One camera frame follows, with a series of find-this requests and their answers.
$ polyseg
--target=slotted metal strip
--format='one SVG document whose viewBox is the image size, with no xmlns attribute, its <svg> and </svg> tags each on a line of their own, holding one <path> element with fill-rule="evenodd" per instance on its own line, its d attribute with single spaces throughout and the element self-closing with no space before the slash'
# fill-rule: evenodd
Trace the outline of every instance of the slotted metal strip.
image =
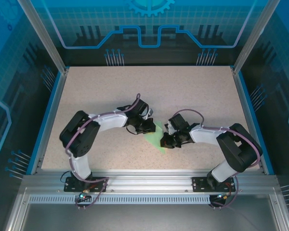
<svg viewBox="0 0 289 231">
<path fill-rule="evenodd" d="M 30 204 L 74 204 L 77 195 L 31 195 Z M 90 204 L 96 195 L 82 204 Z M 190 205 L 209 204 L 208 195 L 101 195 L 96 202 L 105 205 Z"/>
</svg>

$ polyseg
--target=gear icon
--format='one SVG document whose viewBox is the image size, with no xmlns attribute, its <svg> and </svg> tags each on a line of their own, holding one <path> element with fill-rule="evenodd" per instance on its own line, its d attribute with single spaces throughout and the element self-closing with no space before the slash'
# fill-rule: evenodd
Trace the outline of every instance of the gear icon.
<svg viewBox="0 0 289 231">
<path fill-rule="evenodd" d="M 174 0 L 125 0 L 125 2 L 135 13 L 151 17 L 153 14 L 157 16 L 158 13 L 164 13 L 165 9 L 170 9 L 170 4 L 173 4 Z"/>
<path fill-rule="evenodd" d="M 18 16 L 17 4 L 17 0 L 0 0 L 0 14 L 8 23 Z"/>
</svg>

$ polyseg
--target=blue edge trim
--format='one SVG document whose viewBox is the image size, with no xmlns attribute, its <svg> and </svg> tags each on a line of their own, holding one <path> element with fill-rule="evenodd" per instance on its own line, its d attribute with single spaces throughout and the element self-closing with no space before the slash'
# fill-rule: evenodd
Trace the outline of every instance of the blue edge trim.
<svg viewBox="0 0 289 231">
<path fill-rule="evenodd" d="M 39 130 L 38 138 L 37 138 L 37 141 L 35 143 L 35 146 L 34 146 L 34 149 L 33 149 L 33 152 L 32 152 L 31 160 L 30 160 L 27 172 L 26 172 L 27 175 L 31 174 L 35 159 L 36 159 L 37 154 L 38 154 L 40 141 L 42 139 L 42 135 L 43 135 L 43 132 L 45 130 L 46 121 L 47 121 L 47 118 L 48 118 L 48 115 L 49 115 L 49 112 L 50 112 L 50 108 L 51 108 L 51 106 L 53 104 L 53 99 L 54 99 L 54 95 L 55 95 L 55 92 L 56 92 L 57 87 L 58 87 L 60 75 L 61 75 L 61 73 L 58 72 L 58 75 L 57 75 L 56 81 L 54 83 L 54 87 L 53 87 L 52 93 L 51 93 L 49 101 L 48 101 L 47 108 L 46 108 L 46 111 L 45 111 L 45 114 L 44 114 L 44 118 L 43 118 L 40 130 Z M 256 118 L 256 114 L 255 114 L 255 111 L 254 111 L 254 109 L 252 107 L 250 96 L 248 94 L 247 87 L 246 87 L 246 84 L 245 84 L 245 81 L 244 81 L 244 78 L 243 78 L 243 75 L 242 75 L 241 71 L 239 72 L 239 78 L 240 78 L 240 81 L 242 83 L 242 88 L 243 88 L 244 95 L 245 95 L 246 100 L 247 100 L 247 104 L 248 104 L 248 107 L 249 107 L 249 110 L 250 110 L 252 121 L 253 121 L 253 123 L 255 125 L 255 128 L 256 128 L 256 132 L 257 132 L 257 135 L 258 135 L 259 143 L 260 143 L 260 146 L 262 147 L 262 150 L 263 150 L 263 156 L 264 156 L 265 163 L 266 163 L 266 166 L 267 166 L 267 169 L 268 169 L 268 173 L 270 175 L 274 175 L 274 171 L 273 171 L 273 168 L 272 168 L 270 157 L 269 157 L 268 151 L 266 149 L 266 146 L 264 144 L 264 140 L 263 140 L 263 137 L 262 137 L 262 134 L 261 134 L 261 131 L 260 131 L 260 127 L 259 127 L 259 124 L 258 124 L 258 121 L 257 121 L 257 118 Z"/>
<path fill-rule="evenodd" d="M 50 95 L 50 98 L 49 98 L 49 101 L 48 101 L 48 104 L 47 104 L 47 107 L 46 107 L 44 118 L 43 118 L 42 124 L 41 124 L 40 129 L 39 129 L 39 134 L 38 134 L 38 137 L 37 137 L 37 141 L 35 142 L 35 145 L 34 145 L 34 149 L 33 149 L 32 156 L 31 156 L 31 159 L 30 159 L 30 162 L 29 162 L 29 166 L 27 168 L 26 175 L 31 175 L 31 171 L 32 171 L 33 166 L 34 166 L 35 159 L 37 158 L 40 141 L 42 139 L 42 135 L 43 135 L 44 130 L 45 130 L 46 122 L 47 122 L 47 119 L 48 119 L 50 108 L 52 107 L 52 104 L 53 104 L 54 95 L 55 95 L 55 93 L 57 91 L 57 87 L 58 87 L 58 83 L 59 83 L 60 77 L 61 77 L 61 73 L 58 72 L 57 78 L 56 78 L 56 80 L 54 82 L 52 93 Z"/>
<path fill-rule="evenodd" d="M 271 164 L 271 161 L 270 161 L 270 157 L 269 157 L 268 151 L 266 149 L 266 146 L 264 144 L 264 140 L 263 140 L 263 136 L 262 136 L 261 131 L 260 131 L 258 120 L 257 120 L 256 114 L 255 114 L 255 111 L 254 111 L 254 109 L 252 107 L 251 100 L 250 100 L 250 95 L 249 95 L 249 93 L 247 91 L 247 87 L 246 87 L 246 84 L 245 84 L 245 81 L 244 81 L 244 78 L 243 78 L 243 75 L 242 75 L 241 71 L 239 71 L 239 78 L 240 78 L 240 81 L 242 83 L 242 88 L 243 88 L 244 95 L 245 95 L 246 100 L 247 100 L 248 107 L 250 109 L 251 119 L 252 119 L 252 121 L 253 121 L 253 123 L 255 125 L 256 132 L 257 132 L 258 139 L 259 139 L 259 143 L 260 143 L 260 146 L 261 146 L 262 151 L 263 151 L 263 156 L 264 156 L 264 160 L 265 160 L 265 163 L 266 163 L 266 166 L 267 166 L 267 169 L 268 169 L 268 174 L 274 175 L 274 171 L 273 171 L 273 167 L 272 167 L 272 164 Z"/>
</svg>

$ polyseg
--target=speckled tabletop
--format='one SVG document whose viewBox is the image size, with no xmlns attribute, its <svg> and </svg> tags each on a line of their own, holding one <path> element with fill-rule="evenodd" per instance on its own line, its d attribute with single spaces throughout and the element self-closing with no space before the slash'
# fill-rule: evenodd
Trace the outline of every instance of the speckled tabletop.
<svg viewBox="0 0 289 231">
<path fill-rule="evenodd" d="M 247 128 L 228 66 L 71 67 L 42 169 L 70 169 L 59 134 L 75 112 L 113 111 L 131 104 L 137 93 L 163 124 L 176 111 L 192 108 L 204 115 L 207 126 L 240 123 Z M 182 116 L 190 124 L 201 121 L 192 112 Z M 218 146 L 188 144 L 161 152 L 143 135 L 123 128 L 99 133 L 88 155 L 91 169 L 212 169 L 224 160 Z"/>
</svg>

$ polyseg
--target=transparent acrylic wall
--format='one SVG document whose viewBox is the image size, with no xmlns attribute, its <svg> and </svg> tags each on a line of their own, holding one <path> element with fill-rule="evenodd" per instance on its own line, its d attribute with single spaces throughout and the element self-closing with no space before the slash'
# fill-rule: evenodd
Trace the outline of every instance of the transparent acrylic wall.
<svg viewBox="0 0 289 231">
<path fill-rule="evenodd" d="M 289 0 L 280 1 L 242 75 L 273 170 L 281 186 L 289 185 Z"/>
<path fill-rule="evenodd" d="M 11 152 L 30 158 L 57 73 L 18 2 L 0 0 L 0 230 L 28 162 Z"/>
<path fill-rule="evenodd" d="M 68 66 L 234 64 L 267 0 L 33 0 Z"/>
</svg>

